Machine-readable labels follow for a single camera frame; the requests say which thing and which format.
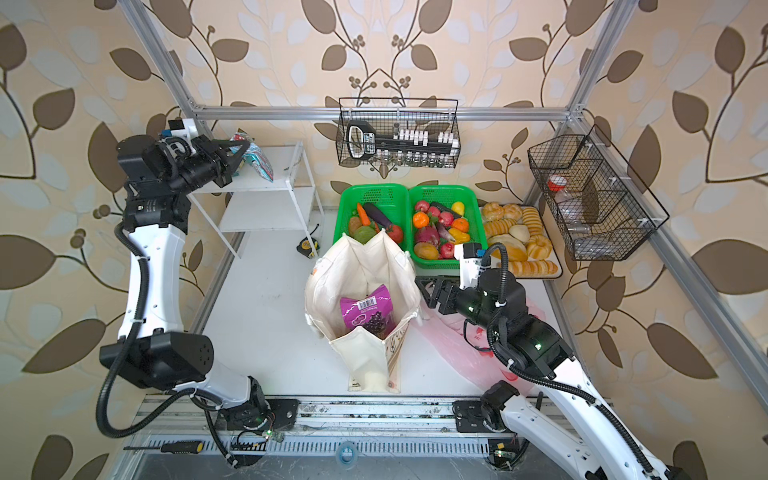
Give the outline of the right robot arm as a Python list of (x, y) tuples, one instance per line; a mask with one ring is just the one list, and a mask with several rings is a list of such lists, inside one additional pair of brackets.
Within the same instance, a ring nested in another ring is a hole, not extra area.
[(574, 350), (530, 312), (524, 287), (508, 268), (506, 248), (477, 243), (455, 252), (458, 276), (419, 276), (426, 305), (459, 314), (486, 336), (482, 350), (504, 369), (539, 388), (571, 425), (561, 427), (507, 381), (480, 398), (485, 427), (532, 443), (573, 479), (684, 479), (680, 467), (650, 452), (594, 387)]

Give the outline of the teal-red snack packet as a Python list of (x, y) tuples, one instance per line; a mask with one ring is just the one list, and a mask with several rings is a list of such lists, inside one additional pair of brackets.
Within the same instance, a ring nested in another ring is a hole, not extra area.
[(237, 172), (234, 176), (238, 176), (244, 171), (246, 166), (253, 169), (262, 179), (272, 183), (274, 181), (274, 171), (267, 155), (264, 151), (253, 142), (253, 139), (244, 131), (238, 131), (231, 138), (232, 141), (245, 141), (248, 143), (248, 147), (243, 153)]

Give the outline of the green basket with vegetables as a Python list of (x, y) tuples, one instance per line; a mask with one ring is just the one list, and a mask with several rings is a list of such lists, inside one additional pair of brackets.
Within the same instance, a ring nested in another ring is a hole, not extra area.
[(358, 185), (341, 194), (334, 240), (368, 240), (384, 231), (402, 249), (413, 233), (408, 189), (399, 184)]

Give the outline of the cream canvas tote bag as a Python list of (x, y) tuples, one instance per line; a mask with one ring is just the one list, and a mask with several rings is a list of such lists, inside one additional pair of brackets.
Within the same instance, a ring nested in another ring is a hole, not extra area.
[(345, 363), (351, 391), (398, 393), (398, 359), (421, 294), (408, 252), (386, 233), (344, 235), (319, 258), (305, 288), (307, 323)]

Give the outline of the magenta snack bag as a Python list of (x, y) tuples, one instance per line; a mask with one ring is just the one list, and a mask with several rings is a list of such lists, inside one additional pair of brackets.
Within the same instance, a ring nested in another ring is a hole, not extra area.
[(362, 327), (384, 339), (395, 328), (392, 298), (386, 285), (380, 285), (359, 300), (342, 297), (340, 309), (344, 326), (349, 331)]

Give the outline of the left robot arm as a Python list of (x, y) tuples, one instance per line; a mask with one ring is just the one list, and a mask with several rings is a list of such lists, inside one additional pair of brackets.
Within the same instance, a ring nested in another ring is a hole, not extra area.
[[(117, 163), (127, 192), (117, 240), (130, 253), (125, 315), (111, 345), (101, 347), (108, 373), (100, 389), (95, 419), (108, 438), (133, 435), (188, 398), (207, 416), (219, 413), (234, 429), (263, 430), (272, 410), (258, 381), (216, 360), (212, 341), (185, 331), (179, 283), (191, 209), (189, 196), (213, 183), (228, 185), (250, 146), (247, 140), (216, 140), (197, 132), (188, 120), (174, 120), (158, 139), (143, 135), (118, 143)], [(114, 383), (123, 379), (168, 397), (144, 419), (119, 428), (108, 404)]]

